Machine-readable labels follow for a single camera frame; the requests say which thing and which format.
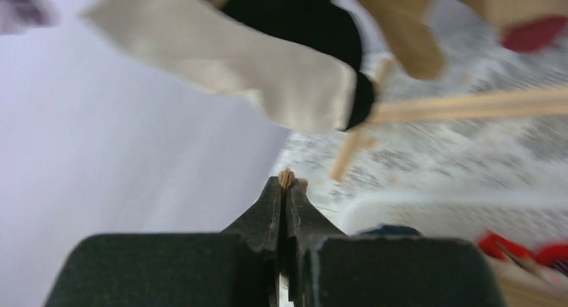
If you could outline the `brown white striped sock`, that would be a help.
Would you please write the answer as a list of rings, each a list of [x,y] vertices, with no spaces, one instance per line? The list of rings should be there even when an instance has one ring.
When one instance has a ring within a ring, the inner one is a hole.
[[[303,178],[297,178],[295,173],[289,168],[285,168],[278,174],[278,181],[282,190],[287,190],[292,187],[294,181],[297,181],[303,193],[307,192],[308,181]]]

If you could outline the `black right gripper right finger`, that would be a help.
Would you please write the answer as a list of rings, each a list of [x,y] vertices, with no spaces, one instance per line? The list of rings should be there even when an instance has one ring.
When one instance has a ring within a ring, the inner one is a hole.
[[[285,205],[286,252],[285,275],[288,277],[288,298],[294,306],[303,306],[303,254],[312,235],[344,237],[346,234],[328,220],[301,190],[288,190]]]

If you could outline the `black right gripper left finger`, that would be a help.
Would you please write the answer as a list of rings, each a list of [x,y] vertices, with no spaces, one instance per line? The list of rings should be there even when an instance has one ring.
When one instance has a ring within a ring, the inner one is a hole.
[[[279,305],[281,203],[281,185],[270,177],[257,201],[221,231],[246,244],[236,267],[235,306]]]

